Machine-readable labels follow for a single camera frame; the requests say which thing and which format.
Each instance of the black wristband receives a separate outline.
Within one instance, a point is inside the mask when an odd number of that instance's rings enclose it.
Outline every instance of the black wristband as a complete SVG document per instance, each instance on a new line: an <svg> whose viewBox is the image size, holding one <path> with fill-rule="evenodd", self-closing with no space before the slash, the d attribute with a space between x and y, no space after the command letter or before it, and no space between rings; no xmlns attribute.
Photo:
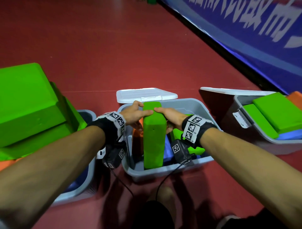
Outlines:
<svg viewBox="0 0 302 229"><path fill-rule="evenodd" d="M182 122L182 129L184 130L183 137L194 149L196 149L196 147L202 147L200 145L200 139L205 131L210 128L217 128L217 126L214 125L211 120L198 115L190 115Z"/></svg>
<svg viewBox="0 0 302 229"><path fill-rule="evenodd" d="M89 126L97 126L104 131L105 138L106 138L104 147L106 145L113 145L116 142L118 136L117 136L117 128L114 125L114 122L106 118L99 118L89 123L87 127Z"/></svg>

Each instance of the bin handle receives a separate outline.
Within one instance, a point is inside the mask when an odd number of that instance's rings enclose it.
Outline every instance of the bin handle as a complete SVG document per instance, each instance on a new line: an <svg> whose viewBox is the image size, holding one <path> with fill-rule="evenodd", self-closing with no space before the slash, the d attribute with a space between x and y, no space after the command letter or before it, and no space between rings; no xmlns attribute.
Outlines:
<svg viewBox="0 0 302 229"><path fill-rule="evenodd" d="M237 112L234 112L233 116L235 117L235 119L237 120L237 122L240 124L242 128L246 129L252 126L250 121L247 119L247 117L243 114L243 112L240 109L238 109Z"/></svg>

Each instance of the blue foam block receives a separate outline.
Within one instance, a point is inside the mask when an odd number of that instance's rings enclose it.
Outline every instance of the blue foam block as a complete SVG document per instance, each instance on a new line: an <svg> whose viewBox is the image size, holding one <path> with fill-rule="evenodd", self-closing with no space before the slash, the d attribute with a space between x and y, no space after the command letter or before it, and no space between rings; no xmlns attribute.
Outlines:
<svg viewBox="0 0 302 229"><path fill-rule="evenodd" d="M298 140L302 139L302 129L279 134L279 137L276 140Z"/></svg>
<svg viewBox="0 0 302 229"><path fill-rule="evenodd" d="M170 161L173 156L174 156L174 154L173 154L173 151L172 151L172 148L171 148L171 144L169 142L168 136L166 135L165 150L164 150L164 161L163 162Z"/></svg>

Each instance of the orange foam block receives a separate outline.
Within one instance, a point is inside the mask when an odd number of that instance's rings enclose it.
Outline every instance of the orange foam block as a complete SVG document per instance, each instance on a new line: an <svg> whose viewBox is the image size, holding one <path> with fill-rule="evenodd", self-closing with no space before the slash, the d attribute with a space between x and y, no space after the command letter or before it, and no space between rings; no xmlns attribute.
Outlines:
<svg viewBox="0 0 302 229"><path fill-rule="evenodd" d="M302 110L302 94L300 92L293 92L287 96L287 99L295 104L300 110Z"/></svg>
<svg viewBox="0 0 302 229"><path fill-rule="evenodd" d="M5 169L6 167L9 167L10 165L12 165L13 163L15 163L14 160L9 160L9 161L1 161L0 162L0 171Z"/></svg>

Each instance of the black cable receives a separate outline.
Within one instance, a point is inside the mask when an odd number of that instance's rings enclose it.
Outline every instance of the black cable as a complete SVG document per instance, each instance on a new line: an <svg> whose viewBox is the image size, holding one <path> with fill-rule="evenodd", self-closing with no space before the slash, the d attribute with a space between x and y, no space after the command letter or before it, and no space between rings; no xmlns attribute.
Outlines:
<svg viewBox="0 0 302 229"><path fill-rule="evenodd" d="M174 173L177 169L180 168L180 166L182 166L183 164L180 164L176 169L174 169L172 172L170 172L163 180L162 182L159 184L158 188L157 188L157 191L156 191L156 195L155 195L155 200L157 201L157 195L158 195L158 191L159 191L159 188L160 186L165 182L165 180L172 174Z"/></svg>
<svg viewBox="0 0 302 229"><path fill-rule="evenodd" d="M131 193L131 195L134 197L134 194L133 194L133 192L128 188L128 186L127 185L125 185L125 183L124 182L122 182L121 181L121 179L120 178L118 178L118 176L114 173L114 171L112 170L112 168L110 168L110 171L113 173L113 175L115 176L115 178L116 179L118 179L118 181L119 182L121 182L122 183L122 185L124 185L125 187L126 187L126 189L128 189L128 191Z"/></svg>

